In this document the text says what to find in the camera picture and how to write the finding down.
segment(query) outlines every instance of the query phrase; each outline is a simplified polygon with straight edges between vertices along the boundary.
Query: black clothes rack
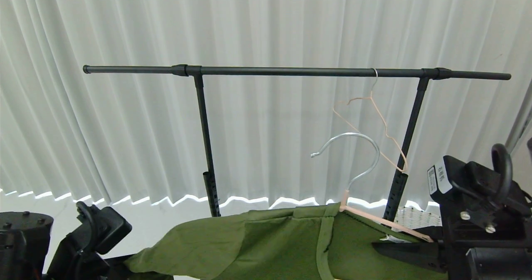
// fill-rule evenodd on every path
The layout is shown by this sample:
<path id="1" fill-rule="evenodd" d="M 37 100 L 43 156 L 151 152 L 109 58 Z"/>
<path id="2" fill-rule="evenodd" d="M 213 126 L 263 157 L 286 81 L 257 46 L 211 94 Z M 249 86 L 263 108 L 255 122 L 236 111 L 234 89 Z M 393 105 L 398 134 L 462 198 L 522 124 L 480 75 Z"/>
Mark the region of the black clothes rack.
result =
<path id="1" fill-rule="evenodd" d="M 232 76 L 329 76 L 329 77 L 375 77 L 372 68 L 273 68 L 273 67 L 210 67 L 192 66 L 179 64 L 174 66 L 83 66 L 86 74 L 113 73 L 113 74 L 175 74 L 177 76 L 192 76 L 196 85 L 196 94 L 199 105 L 199 117 L 203 131 L 205 154 L 207 156 L 207 172 L 203 173 L 205 189 L 209 198 L 209 206 L 213 217 L 220 216 L 218 195 L 216 192 L 216 180 L 214 176 L 214 164 L 212 159 L 211 138 L 209 136 L 209 124 L 207 122 L 207 108 L 205 106 L 205 94 L 203 91 L 203 76 L 207 75 L 232 75 Z M 379 77 L 419 78 L 418 90 L 410 120 L 406 128 L 402 150 L 407 155 L 418 115 L 423 102 L 423 97 L 429 80 L 441 80 L 447 78 L 467 79 L 496 79 L 509 80 L 511 74 L 495 72 L 452 71 L 446 68 L 422 68 L 422 69 L 378 69 Z M 403 157 L 399 156 L 397 162 L 399 168 L 404 167 Z M 384 212 L 384 219 L 393 221 L 397 214 L 399 202 L 403 195 L 408 175 L 395 171 L 392 187 L 388 195 L 388 204 Z"/>

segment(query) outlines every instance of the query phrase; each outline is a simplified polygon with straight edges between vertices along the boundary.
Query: green fabric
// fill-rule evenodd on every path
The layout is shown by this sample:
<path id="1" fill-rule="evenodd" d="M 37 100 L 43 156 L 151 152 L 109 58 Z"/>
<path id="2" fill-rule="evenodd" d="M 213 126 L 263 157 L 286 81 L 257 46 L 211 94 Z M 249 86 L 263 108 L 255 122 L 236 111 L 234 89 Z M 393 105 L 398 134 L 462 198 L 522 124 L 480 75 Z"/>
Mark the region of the green fabric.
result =
<path id="1" fill-rule="evenodd" d="M 125 263 L 132 272 L 143 273 L 135 274 L 135 280 L 160 280 L 155 277 L 161 274 L 203 280 L 447 278 L 379 255 L 371 242 L 385 234 L 417 239 L 348 212 L 338 213 L 339 208 L 329 204 L 252 210 L 183 223 Z"/>

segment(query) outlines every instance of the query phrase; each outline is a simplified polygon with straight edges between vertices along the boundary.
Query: vertical support pole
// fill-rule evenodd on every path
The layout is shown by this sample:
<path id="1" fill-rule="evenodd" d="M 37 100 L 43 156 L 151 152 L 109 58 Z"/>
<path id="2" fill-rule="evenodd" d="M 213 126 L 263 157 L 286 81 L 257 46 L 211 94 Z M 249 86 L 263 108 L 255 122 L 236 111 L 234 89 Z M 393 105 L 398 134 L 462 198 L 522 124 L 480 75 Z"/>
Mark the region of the vertical support pole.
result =
<path id="1" fill-rule="evenodd" d="M 403 146 L 401 150 L 404 155 L 408 154 L 408 149 L 410 149 L 410 143 L 412 142 L 412 136 L 414 136 L 414 129 L 416 128 L 416 123 L 418 121 L 419 112 L 421 110 L 421 104 L 423 102 L 423 97 L 427 86 L 429 84 L 428 77 L 423 77 L 419 79 L 418 82 L 418 91 L 416 93 L 416 99 L 414 99 L 414 105 L 412 106 L 412 112 L 410 112 L 410 120 L 408 121 L 408 126 L 406 127 L 406 134 L 404 136 Z M 399 161 L 397 161 L 397 166 L 399 168 L 404 168 L 404 159 L 399 155 Z M 393 221 L 397 214 L 397 209 L 399 208 L 399 203 L 401 202 L 401 197 L 403 197 L 404 188 L 406 181 L 408 180 L 408 174 L 401 173 L 399 170 L 395 170 L 394 179 L 392 182 L 392 187 L 390 188 L 390 193 L 388 195 L 388 204 L 386 204 L 386 210 L 384 211 L 384 219 L 388 221 Z"/>
<path id="2" fill-rule="evenodd" d="M 209 135 L 209 123 L 207 122 L 207 106 L 205 105 L 205 92 L 203 91 L 203 76 L 201 73 L 194 74 L 194 83 L 196 84 L 196 93 L 199 105 L 199 118 L 201 120 L 201 129 L 203 132 L 203 143 L 205 145 L 205 155 L 207 157 L 207 172 L 203 173 L 207 198 L 209 198 L 209 207 L 211 216 L 220 217 L 220 206 L 218 204 L 218 193 L 216 192 L 216 180 L 214 177 L 214 163 L 212 161 L 211 136 Z"/>

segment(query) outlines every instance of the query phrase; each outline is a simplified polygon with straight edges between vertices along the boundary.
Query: clothes hanger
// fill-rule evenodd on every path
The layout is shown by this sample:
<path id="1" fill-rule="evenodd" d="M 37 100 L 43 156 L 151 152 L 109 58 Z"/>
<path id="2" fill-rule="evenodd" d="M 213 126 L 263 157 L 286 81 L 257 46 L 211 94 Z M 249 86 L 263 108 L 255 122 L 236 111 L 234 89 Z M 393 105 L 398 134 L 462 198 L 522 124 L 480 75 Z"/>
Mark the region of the clothes hanger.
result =
<path id="1" fill-rule="evenodd" d="M 399 170 L 399 172 L 401 173 L 404 173 L 408 170 L 408 161 L 406 160 L 406 155 L 404 155 L 403 153 L 403 150 L 401 149 L 401 147 L 399 147 L 399 143 L 397 142 L 397 140 L 388 135 L 388 124 L 386 123 L 386 120 L 384 119 L 384 117 L 382 116 L 382 114 L 380 113 L 380 110 L 377 106 L 377 104 L 375 104 L 375 101 L 373 100 L 373 88 L 375 87 L 375 84 L 377 83 L 377 81 L 379 80 L 379 72 L 375 69 L 375 68 L 372 68 L 374 71 L 375 71 L 375 81 L 373 82 L 373 85 L 371 86 L 371 91 L 369 93 L 369 97 L 365 97 L 365 98 L 352 98 L 350 100 L 348 100 L 348 102 L 345 104 L 346 106 L 349 106 L 349 104 L 352 102 L 352 101 L 355 101 L 355 100 L 366 100 L 366 99 L 369 99 L 371 100 L 371 103 L 373 104 L 373 107 L 375 108 L 375 110 L 377 111 L 377 113 L 379 114 L 380 116 L 380 119 L 382 120 L 382 123 L 384 123 L 384 135 L 391 139 L 394 143 L 395 143 L 395 146 L 397 147 L 397 149 L 399 149 L 399 152 L 401 153 L 401 157 L 403 157 L 403 160 L 404 160 L 404 167 L 401 169 L 399 168 L 395 163 L 393 163 L 393 161 L 391 159 L 389 159 L 384 153 L 380 153 L 382 155 L 382 157 L 384 157 L 389 163 L 391 163 L 391 165 L 396 169 L 396 170 Z M 349 123 L 349 121 L 347 121 L 344 117 L 342 117 L 342 115 L 340 115 L 337 111 L 336 111 L 336 104 L 335 106 L 333 106 L 332 108 L 332 111 L 334 112 L 334 114 L 336 114 L 336 116 L 340 117 L 340 119 L 342 119 L 344 122 L 346 122 L 349 126 L 351 126 L 351 128 L 353 128 L 356 132 L 360 132 L 356 127 L 354 127 L 351 123 Z"/>
<path id="2" fill-rule="evenodd" d="M 426 242 L 432 243 L 433 240 L 428 235 L 422 234 L 422 233 L 420 233 L 418 231 L 415 231 L 415 230 L 409 229 L 407 227 L 404 227 L 403 225 L 399 225 L 399 224 L 394 223 L 392 221 L 388 221 L 386 219 L 374 216 L 373 214 L 368 214 L 367 212 L 364 212 L 364 211 L 361 211 L 361 210 L 358 210 L 358 209 L 355 209 L 355 208 L 352 208 L 352 207 L 348 206 L 347 199 L 349 197 L 349 189 L 351 188 L 353 183 L 357 179 L 359 179 L 362 176 L 364 176 L 364 175 L 368 174 L 369 172 L 371 172 L 375 168 L 375 166 L 377 165 L 377 163 L 379 161 L 380 149 L 379 149 L 379 146 L 376 144 L 376 142 L 372 138 L 370 138 L 370 137 L 368 137 L 368 136 L 366 136 L 364 134 L 361 134 L 361 133 L 343 133 L 343 134 L 339 134 L 338 136 L 335 136 L 335 137 L 332 137 L 331 139 L 329 139 L 329 141 L 327 141 L 325 144 L 323 144 L 323 146 L 321 146 L 321 149 L 319 151 L 311 153 L 310 157 L 316 157 L 316 156 L 320 155 L 321 153 L 323 153 L 323 151 L 325 151 L 325 149 L 327 149 L 327 147 L 334 140 L 339 139 L 339 138 L 343 138 L 343 137 L 346 137 L 346 136 L 355 136 L 355 137 L 364 138 L 364 139 L 368 140 L 371 143 L 371 145 L 373 145 L 373 147 L 375 148 L 376 154 L 375 154 L 375 158 L 374 158 L 373 163 L 371 164 L 371 166 L 367 170 L 365 170 L 364 172 L 358 174 L 353 179 L 351 179 L 351 181 L 347 185 L 347 189 L 344 192 L 344 197 L 342 198 L 342 202 L 340 202 L 340 212 L 342 212 L 344 210 L 347 210 L 347 211 L 349 211 L 349 212 L 351 212 L 353 214 L 357 214 L 357 215 L 359 215 L 361 217 L 365 217 L 367 219 L 370 219 L 371 221 L 375 221 L 375 222 L 377 222 L 379 224 L 383 224 L 383 225 L 386 225 L 386 226 L 389 226 L 389 227 L 393 227 L 395 229 L 398 229 L 399 231 L 403 231 L 405 233 L 413 235 L 416 238 L 420 238 L 420 239 L 422 239 L 422 240 L 424 240 Z"/>

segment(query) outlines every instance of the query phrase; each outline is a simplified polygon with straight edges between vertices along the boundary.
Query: horizontal rod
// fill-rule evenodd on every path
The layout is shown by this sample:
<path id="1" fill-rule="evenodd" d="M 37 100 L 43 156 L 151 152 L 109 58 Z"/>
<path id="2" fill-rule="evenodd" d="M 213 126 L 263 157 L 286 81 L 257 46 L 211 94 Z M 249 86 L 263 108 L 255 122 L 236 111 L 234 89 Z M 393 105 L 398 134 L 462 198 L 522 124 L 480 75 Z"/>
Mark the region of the horizontal rod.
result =
<path id="1" fill-rule="evenodd" d="M 329 77 L 374 77 L 373 68 L 292 68 L 292 67 L 211 67 L 211 66 L 83 66 L 86 74 L 131 73 L 131 74 L 176 74 L 232 75 L 232 76 L 329 76 Z M 379 77 L 404 77 L 445 79 L 499 79 L 508 80 L 511 74 L 498 72 L 452 71 L 446 68 L 423 69 L 377 69 Z"/>

